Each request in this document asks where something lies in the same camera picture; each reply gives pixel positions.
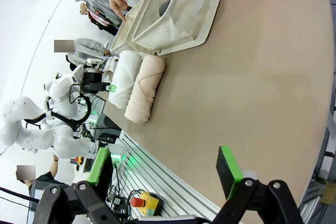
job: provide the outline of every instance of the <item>rolled towel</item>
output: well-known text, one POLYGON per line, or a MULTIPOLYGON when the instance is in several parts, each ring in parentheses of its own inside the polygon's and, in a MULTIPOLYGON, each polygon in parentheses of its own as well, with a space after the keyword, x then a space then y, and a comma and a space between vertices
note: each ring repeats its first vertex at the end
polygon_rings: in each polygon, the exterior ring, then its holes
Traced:
POLYGON ((111 83, 116 86, 116 91, 109 93, 109 101, 120 109, 126 108, 130 100, 140 66, 141 56, 138 53, 133 51, 120 53, 111 83))
POLYGON ((148 121, 155 97, 156 87, 165 69, 164 61, 157 56, 147 55, 140 67, 125 117, 134 123, 148 121))

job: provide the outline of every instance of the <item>hand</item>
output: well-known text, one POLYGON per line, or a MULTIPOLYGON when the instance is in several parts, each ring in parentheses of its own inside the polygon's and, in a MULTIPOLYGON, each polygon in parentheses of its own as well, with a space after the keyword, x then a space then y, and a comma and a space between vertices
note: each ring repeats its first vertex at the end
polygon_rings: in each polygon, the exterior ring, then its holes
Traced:
POLYGON ((122 10, 127 10, 127 2, 125 0, 109 0, 111 9, 126 22, 126 18, 121 13, 122 10))
POLYGON ((106 50, 104 51, 104 55, 111 55, 111 52, 110 52, 109 50, 106 49, 106 50))

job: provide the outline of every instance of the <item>bolt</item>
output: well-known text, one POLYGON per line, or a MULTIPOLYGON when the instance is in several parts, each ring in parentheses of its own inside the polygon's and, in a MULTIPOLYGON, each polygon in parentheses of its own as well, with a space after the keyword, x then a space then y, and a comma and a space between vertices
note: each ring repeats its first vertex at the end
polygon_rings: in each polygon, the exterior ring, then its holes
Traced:
POLYGON ((275 189, 279 189, 280 188, 280 183, 278 183, 278 182, 275 182, 274 184, 273 184, 273 187, 275 188, 275 189))
POLYGON ((247 181, 245 181, 245 185, 251 186, 251 185, 253 185, 253 181, 252 180, 247 180, 247 181))
POLYGON ((86 189, 86 185, 85 185, 85 184, 80 184, 80 185, 79 185, 79 189, 80 189, 80 190, 84 190, 84 189, 86 189))

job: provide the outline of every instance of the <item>brown tabletop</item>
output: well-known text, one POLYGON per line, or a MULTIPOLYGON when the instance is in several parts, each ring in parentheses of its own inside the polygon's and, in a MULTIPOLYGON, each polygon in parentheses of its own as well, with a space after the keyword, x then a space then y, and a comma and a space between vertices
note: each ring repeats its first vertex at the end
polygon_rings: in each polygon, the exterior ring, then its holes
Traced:
POLYGON ((204 45, 164 56, 148 123, 109 102, 104 112, 219 206, 220 145, 262 183, 284 180, 299 203, 326 126, 332 29, 329 0, 221 0, 204 45))

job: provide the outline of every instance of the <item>pink towel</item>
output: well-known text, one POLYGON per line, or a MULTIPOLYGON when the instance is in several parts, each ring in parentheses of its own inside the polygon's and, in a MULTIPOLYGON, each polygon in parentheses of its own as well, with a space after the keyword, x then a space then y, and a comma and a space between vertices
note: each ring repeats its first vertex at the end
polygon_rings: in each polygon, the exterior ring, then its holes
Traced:
POLYGON ((147 55, 135 80, 125 117, 134 123, 148 121, 154 102, 155 91, 165 69, 164 61, 154 55, 147 55))

